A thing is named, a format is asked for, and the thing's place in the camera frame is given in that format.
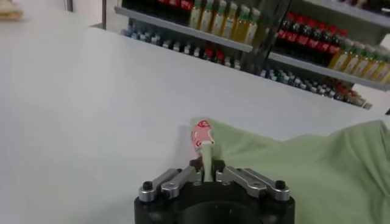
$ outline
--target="red bottle cap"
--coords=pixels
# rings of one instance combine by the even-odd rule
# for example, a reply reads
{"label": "red bottle cap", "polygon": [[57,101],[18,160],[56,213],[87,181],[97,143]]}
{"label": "red bottle cap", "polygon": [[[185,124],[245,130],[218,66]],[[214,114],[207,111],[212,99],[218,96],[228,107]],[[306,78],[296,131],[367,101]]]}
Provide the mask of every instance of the red bottle cap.
{"label": "red bottle cap", "polygon": [[217,59],[223,61],[224,58],[224,53],[222,53],[222,51],[217,51]]}
{"label": "red bottle cap", "polygon": [[328,29],[329,29],[329,31],[330,31],[331,33],[336,33],[337,27],[334,26],[334,25],[332,25],[332,26],[330,26]]}
{"label": "red bottle cap", "polygon": [[325,24],[323,23],[318,24],[318,29],[321,31],[325,30]]}
{"label": "red bottle cap", "polygon": [[297,23],[303,23],[303,16],[298,16]]}
{"label": "red bottle cap", "polygon": [[292,12],[289,12],[289,13],[287,14],[287,18],[288,18],[289,20],[294,20],[295,15],[294,15]]}
{"label": "red bottle cap", "polygon": [[347,35],[347,31],[346,30],[339,30],[339,33],[343,37],[345,37]]}

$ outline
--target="bottle label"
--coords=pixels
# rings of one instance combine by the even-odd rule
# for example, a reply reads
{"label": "bottle label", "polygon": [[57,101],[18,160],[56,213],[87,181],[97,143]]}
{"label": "bottle label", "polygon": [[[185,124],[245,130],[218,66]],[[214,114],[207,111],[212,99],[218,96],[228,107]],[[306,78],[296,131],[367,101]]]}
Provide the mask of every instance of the bottle label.
{"label": "bottle label", "polygon": [[381,82],[383,81],[384,77],[386,76],[386,74],[390,71],[390,65],[386,65],[378,74],[377,78],[375,79],[375,81],[377,82]]}
{"label": "bottle label", "polygon": [[317,45],[317,49],[326,52],[328,50],[329,44],[319,41]]}
{"label": "bottle label", "polygon": [[197,29],[197,25],[199,23],[199,17],[200,17],[200,10],[199,9],[192,10],[191,17],[190,17],[191,28]]}
{"label": "bottle label", "polygon": [[340,47],[331,45],[331,46],[329,46],[328,52],[331,54],[336,54],[339,50],[340,50]]}
{"label": "bottle label", "polygon": [[346,62],[347,58],[348,58],[347,54],[340,55],[339,59],[337,60],[336,64],[332,69],[340,71],[341,66],[344,64],[344,62]]}
{"label": "bottle label", "polygon": [[180,0],[169,0],[169,5],[179,6]]}
{"label": "bottle label", "polygon": [[287,40],[291,42],[295,42],[297,40],[298,34],[296,33],[288,33]]}
{"label": "bottle label", "polygon": [[306,45],[307,42],[309,40],[309,37],[306,37],[306,36],[303,36],[303,35],[299,35],[298,39],[297,39],[297,42],[301,45]]}
{"label": "bottle label", "polygon": [[180,2],[180,7],[181,7],[183,10],[190,11],[190,10],[193,8],[193,3],[192,3],[192,1],[182,0],[182,1]]}
{"label": "bottle label", "polygon": [[254,39],[255,33],[257,30],[257,25],[250,25],[248,28],[248,32],[245,37],[245,44],[252,44],[252,40]]}
{"label": "bottle label", "polygon": [[222,16],[215,16],[213,30],[211,31],[212,34],[214,34],[214,35],[219,34],[223,20],[224,20],[224,18]]}
{"label": "bottle label", "polygon": [[346,69],[344,70],[345,73],[351,73],[353,67],[355,67],[356,63],[358,62],[359,58],[353,58],[349,61]]}
{"label": "bottle label", "polygon": [[318,42],[319,42],[318,40],[310,39],[307,45],[308,45],[310,48],[316,48],[317,45],[318,45]]}
{"label": "bottle label", "polygon": [[233,25],[234,25],[234,20],[228,18],[225,22],[225,27],[224,27],[224,32],[222,34],[222,37],[224,37],[224,38],[230,37],[230,34],[232,32],[232,29],[233,29]]}
{"label": "bottle label", "polygon": [[200,30],[207,32],[210,25],[211,13],[204,12],[202,16],[202,21],[200,22]]}
{"label": "bottle label", "polygon": [[280,39],[285,39],[286,36],[287,36],[287,31],[279,30],[278,38],[280,38]]}
{"label": "bottle label", "polygon": [[366,72],[366,74],[364,75],[364,78],[370,79],[371,76],[372,76],[372,74],[378,69],[378,67],[379,67],[379,64],[378,64],[378,63],[373,64],[373,65],[371,66],[371,68],[370,68],[370,69]]}
{"label": "bottle label", "polygon": [[363,69],[368,65],[368,61],[362,61],[359,63],[358,67],[354,70],[352,75],[360,75],[360,73],[363,71]]}

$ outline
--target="bottle cap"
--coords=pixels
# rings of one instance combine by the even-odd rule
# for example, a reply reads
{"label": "bottle cap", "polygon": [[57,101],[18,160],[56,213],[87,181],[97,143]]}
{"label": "bottle cap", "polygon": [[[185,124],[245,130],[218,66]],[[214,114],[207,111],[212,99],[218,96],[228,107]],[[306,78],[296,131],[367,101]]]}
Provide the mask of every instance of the bottle cap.
{"label": "bottle cap", "polygon": [[298,16],[297,23],[303,23],[303,16]]}
{"label": "bottle cap", "polygon": [[325,30],[325,24],[323,23],[318,24],[318,29],[321,31]]}
{"label": "bottle cap", "polygon": [[231,10],[237,10],[237,4],[235,4],[234,2],[230,2],[230,9]]}
{"label": "bottle cap", "polygon": [[220,60],[220,61],[223,61],[224,60],[224,53],[222,53],[221,51],[217,51],[217,59]]}
{"label": "bottle cap", "polygon": [[329,26],[329,31],[334,34],[337,31],[337,27],[335,25]]}
{"label": "bottle cap", "polygon": [[342,37],[345,37],[348,34],[346,30],[339,30],[339,33],[340,33],[340,36],[342,36]]}
{"label": "bottle cap", "polygon": [[288,18],[289,20],[294,20],[295,15],[294,15],[292,12],[289,12],[289,13],[287,14],[287,18]]}

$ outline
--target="bottle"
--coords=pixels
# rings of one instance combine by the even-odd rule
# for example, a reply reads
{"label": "bottle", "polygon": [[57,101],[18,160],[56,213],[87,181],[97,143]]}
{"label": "bottle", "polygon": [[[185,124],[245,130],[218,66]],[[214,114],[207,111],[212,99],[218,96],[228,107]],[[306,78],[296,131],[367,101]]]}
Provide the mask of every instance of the bottle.
{"label": "bottle", "polygon": [[290,55],[294,55],[296,51],[296,40],[299,34],[299,27],[301,21],[292,22],[286,37],[286,49],[285,52]]}
{"label": "bottle", "polygon": [[370,79],[374,72],[379,68],[382,61],[383,54],[381,53],[381,51],[379,49],[377,51],[374,51],[372,60],[370,60],[368,65],[363,69],[360,74],[358,74],[358,76],[364,79]]}
{"label": "bottle", "polygon": [[332,58],[340,51],[341,41],[345,38],[347,32],[345,30],[339,30],[338,33],[334,33],[331,40],[328,52],[325,55],[323,65],[329,65]]}
{"label": "bottle", "polygon": [[314,20],[309,20],[309,26],[312,27],[309,41],[307,42],[307,55],[305,57],[306,60],[314,61],[317,54],[317,45],[319,43],[319,39],[321,37],[322,31],[325,29],[325,25],[320,23],[318,28],[316,27],[316,22]]}
{"label": "bottle", "polygon": [[257,27],[258,27],[257,21],[259,16],[260,16],[260,11],[255,8],[252,8],[252,16],[250,17],[248,30],[245,34],[244,44],[248,44],[248,45],[252,44],[257,31]]}
{"label": "bottle", "polygon": [[207,0],[206,8],[203,10],[202,19],[200,20],[199,30],[208,32],[211,23],[212,8],[214,0]]}
{"label": "bottle", "polygon": [[326,60],[324,58],[326,57],[331,37],[335,32],[335,28],[333,26],[329,27],[329,29],[325,29],[322,31],[321,37],[319,39],[318,45],[317,45],[317,54],[316,57],[314,58],[314,62],[320,65],[327,66],[329,64],[326,63]]}
{"label": "bottle", "polygon": [[168,19],[175,23],[180,22],[180,0],[169,0],[168,13]]}
{"label": "bottle", "polygon": [[350,39],[344,39],[341,43],[341,50],[338,51],[335,56],[333,56],[328,65],[328,68],[340,71],[341,67],[348,59],[352,46],[353,42]]}
{"label": "bottle", "polygon": [[295,56],[299,58],[305,58],[305,56],[308,54],[307,49],[307,42],[309,41],[309,37],[311,34],[313,21],[309,19],[309,23],[305,24],[303,16],[298,16],[297,23],[299,23],[299,35],[296,40],[296,52]]}
{"label": "bottle", "polygon": [[224,22],[224,16],[225,16],[225,9],[226,9],[226,1],[219,0],[219,8],[217,13],[215,13],[213,22],[211,23],[210,27],[210,33],[214,35],[219,35],[221,32],[222,23]]}
{"label": "bottle", "polygon": [[222,51],[217,51],[214,62],[220,65],[224,64],[225,55]]}
{"label": "bottle", "polygon": [[292,26],[293,21],[294,21],[294,14],[289,12],[287,14],[287,19],[283,20],[282,24],[280,25],[278,37],[275,42],[276,51],[284,52],[284,49],[286,49],[286,37],[289,32],[288,30]]}
{"label": "bottle", "polygon": [[241,11],[239,17],[236,20],[235,28],[232,32],[231,39],[237,42],[244,42],[245,34],[248,30],[247,22],[250,9],[245,5],[241,5]]}
{"label": "bottle", "polygon": [[200,13],[202,10],[200,7],[201,4],[202,4],[202,0],[195,0],[194,6],[191,10],[189,25],[193,29],[198,29],[199,27]]}
{"label": "bottle", "polygon": [[361,53],[359,61],[356,63],[355,67],[353,67],[350,74],[354,76],[359,76],[360,73],[367,67],[369,62],[372,60],[374,52],[375,49],[373,47],[366,46]]}
{"label": "bottle", "polygon": [[372,77],[370,78],[376,82],[386,83],[390,72],[390,54],[385,55],[382,64],[379,68],[374,72]]}
{"label": "bottle", "polygon": [[191,17],[193,3],[192,0],[180,0],[180,24],[187,25]]}
{"label": "bottle", "polygon": [[347,60],[341,66],[340,71],[345,73],[350,73],[352,69],[355,67],[356,63],[360,59],[360,54],[363,51],[364,45],[356,42],[349,52]]}
{"label": "bottle", "polygon": [[219,33],[219,36],[224,38],[230,38],[235,22],[237,12],[237,4],[235,4],[233,1],[230,2],[230,9],[225,17],[224,22],[222,23],[221,31]]}

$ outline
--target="green bottle cap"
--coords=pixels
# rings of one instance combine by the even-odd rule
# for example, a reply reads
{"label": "green bottle cap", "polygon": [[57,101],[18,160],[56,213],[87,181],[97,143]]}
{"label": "green bottle cap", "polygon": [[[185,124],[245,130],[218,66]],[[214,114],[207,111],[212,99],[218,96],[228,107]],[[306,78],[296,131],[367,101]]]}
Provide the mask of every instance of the green bottle cap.
{"label": "green bottle cap", "polygon": [[225,13],[225,9],[226,9],[226,1],[220,0],[218,13],[224,14]]}
{"label": "green bottle cap", "polygon": [[202,5],[202,0],[195,0],[194,6],[195,7],[200,7]]}

